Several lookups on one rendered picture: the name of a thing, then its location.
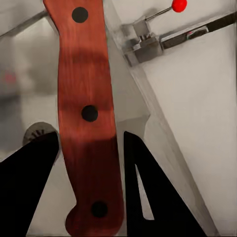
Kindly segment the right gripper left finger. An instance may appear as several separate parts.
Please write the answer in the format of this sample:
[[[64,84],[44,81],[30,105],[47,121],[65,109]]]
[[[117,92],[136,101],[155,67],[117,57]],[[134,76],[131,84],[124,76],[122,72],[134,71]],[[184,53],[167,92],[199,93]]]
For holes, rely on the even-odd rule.
[[[0,237],[26,236],[58,151],[53,131],[0,163]]]

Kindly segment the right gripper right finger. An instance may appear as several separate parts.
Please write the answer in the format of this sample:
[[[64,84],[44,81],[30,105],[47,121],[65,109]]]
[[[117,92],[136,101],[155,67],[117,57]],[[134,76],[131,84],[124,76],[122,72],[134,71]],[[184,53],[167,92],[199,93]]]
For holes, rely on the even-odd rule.
[[[207,237],[143,140],[124,132],[127,237]],[[143,217],[137,165],[155,220]]]

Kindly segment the parer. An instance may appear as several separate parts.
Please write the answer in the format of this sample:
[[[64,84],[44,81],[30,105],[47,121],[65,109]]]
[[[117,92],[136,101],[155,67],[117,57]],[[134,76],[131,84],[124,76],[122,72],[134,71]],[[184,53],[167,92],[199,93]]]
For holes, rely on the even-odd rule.
[[[103,0],[43,0],[60,37],[57,110],[77,205],[72,237],[113,237],[124,218]]]

